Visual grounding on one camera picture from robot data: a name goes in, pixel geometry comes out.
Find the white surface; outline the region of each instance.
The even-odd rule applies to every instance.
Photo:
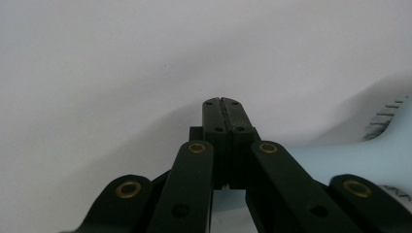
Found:
[[[361,140],[376,111],[411,93],[411,11],[410,1],[2,1],[0,232],[75,229],[111,180],[160,175],[211,97],[240,101],[263,139]],[[242,193],[215,204],[212,232],[256,231]]]

